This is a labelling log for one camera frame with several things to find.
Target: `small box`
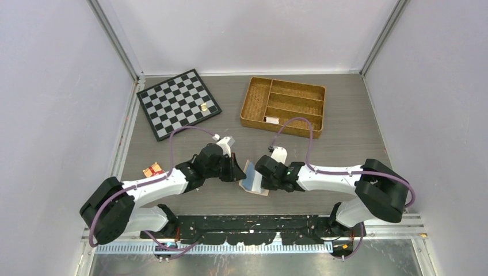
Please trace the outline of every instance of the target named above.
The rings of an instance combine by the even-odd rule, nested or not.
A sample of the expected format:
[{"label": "small box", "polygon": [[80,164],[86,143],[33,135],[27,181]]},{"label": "small box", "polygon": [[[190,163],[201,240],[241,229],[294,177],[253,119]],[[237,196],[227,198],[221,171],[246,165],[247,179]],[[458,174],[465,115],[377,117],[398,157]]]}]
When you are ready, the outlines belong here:
[{"label": "small box", "polygon": [[[304,117],[312,123],[313,138],[318,139],[323,128],[325,92],[323,86],[253,77],[242,105],[241,124],[278,132],[289,119]],[[310,136],[307,123],[299,120],[288,124],[283,133]]]},{"label": "small box", "polygon": [[153,176],[158,175],[158,174],[162,174],[165,171],[163,171],[161,169],[161,167],[159,166],[158,162],[156,162],[156,163],[152,164],[151,167],[143,170],[142,172],[144,173],[146,178],[149,178],[149,177],[153,177]]}]

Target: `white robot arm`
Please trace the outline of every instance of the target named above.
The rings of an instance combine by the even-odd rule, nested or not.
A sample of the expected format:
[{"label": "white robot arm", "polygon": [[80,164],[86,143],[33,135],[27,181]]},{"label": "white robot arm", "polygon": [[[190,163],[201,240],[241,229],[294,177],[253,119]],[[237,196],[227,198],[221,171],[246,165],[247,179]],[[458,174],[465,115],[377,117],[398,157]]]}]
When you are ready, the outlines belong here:
[{"label": "white robot arm", "polygon": [[190,161],[176,165],[171,171],[153,177],[120,182],[115,177],[106,179],[80,209],[80,215],[89,227],[100,206],[115,193],[131,189],[116,197],[101,213],[94,231],[99,244],[107,244],[124,232],[154,231],[168,236],[177,227],[176,217],[166,205],[144,208],[163,197],[187,193],[203,185],[208,178],[234,182],[246,178],[231,152],[234,139],[230,136],[215,144],[208,144]]},{"label": "white robot arm", "polygon": [[408,188],[387,178],[359,174],[367,170],[401,178],[381,162],[367,159],[363,165],[352,167],[312,165],[312,170],[303,162],[292,162],[286,166],[286,149],[274,147],[271,150],[272,155],[264,155],[255,166],[257,174],[262,177],[262,189],[288,192],[329,190],[356,196],[334,206],[329,219],[334,233],[341,235],[347,228],[375,217],[392,223],[401,221]]}]

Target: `wooden tabletop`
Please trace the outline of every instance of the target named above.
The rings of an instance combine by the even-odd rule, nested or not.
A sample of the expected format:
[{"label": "wooden tabletop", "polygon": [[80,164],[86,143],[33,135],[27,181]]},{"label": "wooden tabletop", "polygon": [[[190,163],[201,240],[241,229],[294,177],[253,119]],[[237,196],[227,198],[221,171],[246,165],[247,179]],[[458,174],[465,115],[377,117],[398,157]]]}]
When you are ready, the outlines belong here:
[{"label": "wooden tabletop", "polygon": [[[390,165],[378,130],[373,109],[360,75],[274,75],[272,79],[323,85],[327,88],[324,129],[314,140],[310,162],[317,166],[345,167],[363,164],[366,158]],[[198,124],[223,136],[232,136],[232,150],[244,168],[246,160],[253,163],[269,154],[275,133],[241,126],[239,114],[250,76],[202,77],[216,99],[222,113]],[[150,87],[162,78],[149,78]],[[187,161],[207,144],[214,142],[206,133],[186,130],[174,137],[175,164]],[[308,138],[281,135],[276,145],[288,151],[287,164],[304,161]],[[170,168],[169,140],[157,142],[146,116],[139,108],[122,180],[144,178],[143,169],[158,162]],[[182,195],[155,201],[166,204],[175,214],[329,214],[335,203],[351,199],[351,195],[332,191],[287,193],[270,191],[267,197],[245,192],[238,184],[208,179],[199,188]]]}]

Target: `chessboard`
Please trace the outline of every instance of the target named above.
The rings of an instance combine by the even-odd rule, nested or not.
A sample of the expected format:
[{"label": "chessboard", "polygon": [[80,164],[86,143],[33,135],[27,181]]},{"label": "chessboard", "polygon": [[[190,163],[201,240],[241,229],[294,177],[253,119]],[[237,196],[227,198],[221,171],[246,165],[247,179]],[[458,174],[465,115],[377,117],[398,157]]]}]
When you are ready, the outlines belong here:
[{"label": "chessboard", "polygon": [[156,140],[222,112],[195,69],[137,93]]}]

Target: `white wall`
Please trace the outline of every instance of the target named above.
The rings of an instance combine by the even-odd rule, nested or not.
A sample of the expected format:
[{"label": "white wall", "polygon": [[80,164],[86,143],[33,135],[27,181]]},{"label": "white wall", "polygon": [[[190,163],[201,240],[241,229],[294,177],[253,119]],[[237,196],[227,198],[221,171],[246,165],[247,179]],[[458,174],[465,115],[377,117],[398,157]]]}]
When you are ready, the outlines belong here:
[{"label": "white wall", "polygon": [[360,70],[396,0],[103,0],[146,75]]},{"label": "white wall", "polygon": [[487,275],[488,2],[411,1],[367,75],[442,275]]},{"label": "white wall", "polygon": [[0,271],[72,275],[132,79],[86,1],[0,3]]}]

